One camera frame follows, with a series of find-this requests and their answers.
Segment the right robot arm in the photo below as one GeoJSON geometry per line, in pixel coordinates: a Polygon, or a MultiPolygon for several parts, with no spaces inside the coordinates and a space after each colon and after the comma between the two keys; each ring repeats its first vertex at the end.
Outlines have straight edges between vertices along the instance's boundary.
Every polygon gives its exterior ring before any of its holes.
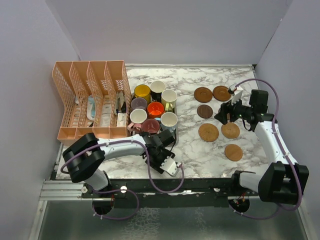
{"type": "Polygon", "coordinates": [[[261,143],[268,160],[268,168],[263,173],[240,171],[234,173],[235,180],[230,182],[229,189],[240,196],[247,190],[258,193],[263,202],[297,205],[309,177],[309,170],[300,165],[290,154],[279,130],[274,114],[268,113],[269,93],[264,90],[252,90],[249,105],[242,103],[243,90],[230,87],[231,99],[222,103],[216,120],[226,126],[241,119],[250,125],[261,143]]]}

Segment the woven rattan coaster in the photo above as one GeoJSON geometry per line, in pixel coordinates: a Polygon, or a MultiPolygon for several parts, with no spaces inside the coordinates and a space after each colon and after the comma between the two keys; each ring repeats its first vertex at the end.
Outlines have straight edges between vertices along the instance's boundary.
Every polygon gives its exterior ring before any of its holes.
{"type": "Polygon", "coordinates": [[[219,130],[215,125],[205,123],[199,127],[198,134],[202,140],[206,142],[214,142],[219,137],[219,130]]]}
{"type": "Polygon", "coordinates": [[[222,125],[221,132],[228,139],[236,139],[240,135],[239,127],[233,122],[222,125]]]}

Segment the dark walnut coaster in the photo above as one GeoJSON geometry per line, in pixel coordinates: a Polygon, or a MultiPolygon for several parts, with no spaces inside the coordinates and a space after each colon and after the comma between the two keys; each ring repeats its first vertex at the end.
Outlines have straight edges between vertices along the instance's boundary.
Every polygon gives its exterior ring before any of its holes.
{"type": "Polygon", "coordinates": [[[197,114],[203,119],[209,119],[213,115],[213,109],[206,104],[201,104],[197,107],[197,114]]]}

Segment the brown ringed wooden coaster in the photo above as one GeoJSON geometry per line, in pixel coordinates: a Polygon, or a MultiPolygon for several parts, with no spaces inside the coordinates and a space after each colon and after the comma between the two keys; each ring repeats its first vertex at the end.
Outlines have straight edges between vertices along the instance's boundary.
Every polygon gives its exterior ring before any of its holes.
{"type": "Polygon", "coordinates": [[[198,87],[194,91],[194,98],[200,103],[208,103],[212,100],[212,91],[207,87],[198,87]]]}

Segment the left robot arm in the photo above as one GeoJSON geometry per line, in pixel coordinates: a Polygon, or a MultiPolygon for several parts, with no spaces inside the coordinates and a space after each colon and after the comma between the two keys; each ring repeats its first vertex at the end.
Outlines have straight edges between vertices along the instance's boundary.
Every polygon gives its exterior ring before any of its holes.
{"type": "Polygon", "coordinates": [[[99,170],[105,160],[142,156],[150,168],[171,176],[178,173],[175,154],[166,147],[175,141],[169,130],[158,134],[142,132],[124,138],[102,139],[90,132],[82,136],[63,153],[64,165],[60,171],[68,174],[73,183],[85,182],[97,196],[106,197],[111,190],[107,173],[99,170]]]}

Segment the light wood grooved coaster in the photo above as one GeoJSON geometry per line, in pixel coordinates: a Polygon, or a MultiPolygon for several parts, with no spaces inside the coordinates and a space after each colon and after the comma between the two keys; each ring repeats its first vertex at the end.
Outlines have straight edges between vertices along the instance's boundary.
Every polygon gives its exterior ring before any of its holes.
{"type": "Polygon", "coordinates": [[[243,151],[242,149],[236,144],[229,144],[224,149],[225,156],[233,162],[237,162],[242,159],[243,151]]]}

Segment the pale yellow mug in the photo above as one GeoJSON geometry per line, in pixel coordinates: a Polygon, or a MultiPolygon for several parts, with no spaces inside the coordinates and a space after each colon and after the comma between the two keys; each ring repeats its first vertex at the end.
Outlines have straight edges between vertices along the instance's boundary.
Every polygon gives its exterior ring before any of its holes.
{"type": "Polygon", "coordinates": [[[172,89],[166,89],[161,94],[161,103],[166,112],[173,112],[176,107],[178,94],[172,89]]]}

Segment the light blue mug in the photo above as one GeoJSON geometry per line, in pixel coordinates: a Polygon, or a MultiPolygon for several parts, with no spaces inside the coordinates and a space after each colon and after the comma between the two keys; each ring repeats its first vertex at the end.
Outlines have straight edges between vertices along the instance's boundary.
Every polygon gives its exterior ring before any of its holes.
{"type": "Polygon", "coordinates": [[[173,133],[178,124],[178,117],[173,112],[165,112],[160,118],[160,125],[163,131],[169,130],[173,133]]]}

